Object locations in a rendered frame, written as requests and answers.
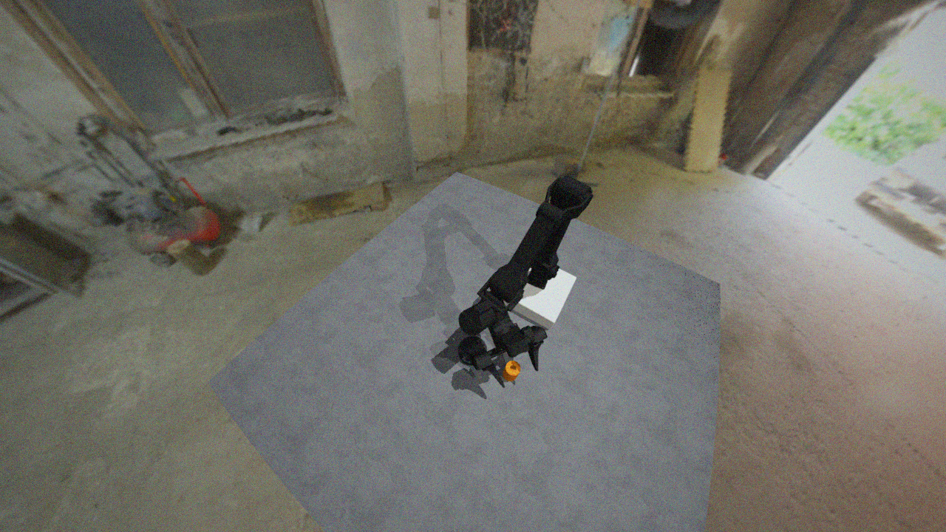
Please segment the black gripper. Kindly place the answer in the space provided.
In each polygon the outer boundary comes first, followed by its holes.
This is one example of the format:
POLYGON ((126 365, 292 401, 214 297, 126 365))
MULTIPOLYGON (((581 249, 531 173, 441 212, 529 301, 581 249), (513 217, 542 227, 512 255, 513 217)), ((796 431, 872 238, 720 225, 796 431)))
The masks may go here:
MULTIPOLYGON (((478 350, 477 352, 471 353, 470 355, 472 366, 475 366, 477 371, 483 370, 485 372, 488 370, 488 372, 491 372, 494 378, 496 378, 496 380, 499 381, 499 383, 501 384, 503 388, 505 388, 506 385, 504 385, 503 381, 501 380, 499 372, 496 370, 496 367, 494 367, 494 364, 492 363, 492 359, 496 357, 497 355, 500 355, 501 353, 506 352, 505 350, 500 349, 500 348, 505 348, 504 346, 501 346, 500 344, 500 336, 502 336, 503 334, 506 334, 506 332, 511 329, 511 324, 513 324, 513 322, 511 322, 510 316, 507 316, 506 318, 501 319, 499 322, 494 322, 493 324, 490 324, 490 326, 488 327, 488 330, 490 331, 492 335, 494 345, 496 347, 488 351, 486 351, 486 348, 482 348, 478 350)), ((528 352, 529 352, 529 357, 531 359, 531 362, 533 363, 533 366, 535 368, 535 372, 537 372, 538 363, 540 362, 540 357, 538 357, 538 355, 540 354, 540 346, 541 344, 544 343, 544 341, 542 340, 546 339, 548 336, 546 334, 546 330, 541 329, 541 327, 533 326, 531 327, 531 329, 533 330, 535 340, 529 344, 528 352)))

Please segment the black round pedestal with shaft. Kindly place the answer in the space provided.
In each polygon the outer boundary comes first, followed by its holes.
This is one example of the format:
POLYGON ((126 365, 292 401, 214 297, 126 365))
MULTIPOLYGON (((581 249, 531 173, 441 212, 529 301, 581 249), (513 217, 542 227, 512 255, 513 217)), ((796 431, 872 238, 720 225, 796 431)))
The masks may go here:
POLYGON ((469 336, 464 338, 458 346, 458 355, 461 361, 463 361, 467 366, 472 366, 470 355, 473 352, 486 348, 486 342, 477 336, 469 336))

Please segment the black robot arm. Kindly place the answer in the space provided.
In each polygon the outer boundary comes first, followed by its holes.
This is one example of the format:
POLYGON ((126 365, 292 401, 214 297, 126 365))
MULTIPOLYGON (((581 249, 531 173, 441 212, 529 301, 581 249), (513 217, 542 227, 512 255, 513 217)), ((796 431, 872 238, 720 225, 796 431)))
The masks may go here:
MULTIPOLYGON (((527 283, 544 290, 547 283, 557 277, 557 249, 565 230, 592 199, 591 186, 567 174, 548 186, 546 199, 540 203, 533 225, 525 233, 509 264, 496 270, 477 292, 482 300, 459 315, 458 322, 464 333, 477 335, 490 324, 509 316, 508 311, 511 312, 523 300, 527 283), (488 287, 491 292, 487 292, 488 287), (507 307, 503 300, 509 304, 507 307)), ((530 326, 518 329, 517 323, 511 324, 511 329, 500 336, 500 344, 505 347, 501 349, 512 358, 528 352, 529 344, 534 340, 530 326)))

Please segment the orange cylinder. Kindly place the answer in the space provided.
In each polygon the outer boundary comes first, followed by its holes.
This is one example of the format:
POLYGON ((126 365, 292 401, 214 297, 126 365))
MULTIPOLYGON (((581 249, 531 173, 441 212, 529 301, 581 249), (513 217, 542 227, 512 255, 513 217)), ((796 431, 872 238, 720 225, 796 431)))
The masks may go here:
POLYGON ((503 371, 503 377, 507 381, 513 381, 520 373, 520 366, 518 366, 518 361, 508 361, 506 368, 503 371))

